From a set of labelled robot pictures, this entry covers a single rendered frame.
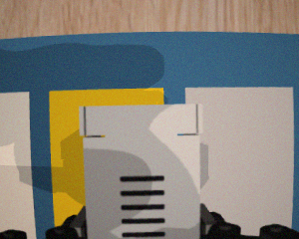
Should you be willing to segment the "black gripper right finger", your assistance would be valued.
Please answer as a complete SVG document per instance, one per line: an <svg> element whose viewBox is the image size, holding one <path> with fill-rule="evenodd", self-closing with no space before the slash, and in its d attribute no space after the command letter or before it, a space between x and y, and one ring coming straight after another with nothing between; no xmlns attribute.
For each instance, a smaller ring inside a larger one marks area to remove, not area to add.
<svg viewBox="0 0 299 239"><path fill-rule="evenodd" d="M209 212L204 203L200 203L199 239L299 239L299 232L280 224L270 224L260 228L259 236L241 235L240 226L226 222L220 214Z"/></svg>

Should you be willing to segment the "grey rectangular block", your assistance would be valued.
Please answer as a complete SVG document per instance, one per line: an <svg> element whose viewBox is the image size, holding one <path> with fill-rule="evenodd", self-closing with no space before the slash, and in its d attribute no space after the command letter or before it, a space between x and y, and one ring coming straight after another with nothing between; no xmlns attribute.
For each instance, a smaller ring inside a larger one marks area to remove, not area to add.
<svg viewBox="0 0 299 239"><path fill-rule="evenodd" d="M79 128L88 239L199 239L202 104L79 107Z"/></svg>

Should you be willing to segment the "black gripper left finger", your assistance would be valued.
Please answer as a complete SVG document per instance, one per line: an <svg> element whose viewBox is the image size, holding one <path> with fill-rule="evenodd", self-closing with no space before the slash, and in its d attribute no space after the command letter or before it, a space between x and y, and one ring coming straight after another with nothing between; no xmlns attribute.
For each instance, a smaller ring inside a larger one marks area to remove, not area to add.
<svg viewBox="0 0 299 239"><path fill-rule="evenodd" d="M88 239L86 206L82 207L78 215L67 217L62 225L48 229L45 232L46 239ZM10 229L0 232L0 239L27 239L27 233Z"/></svg>

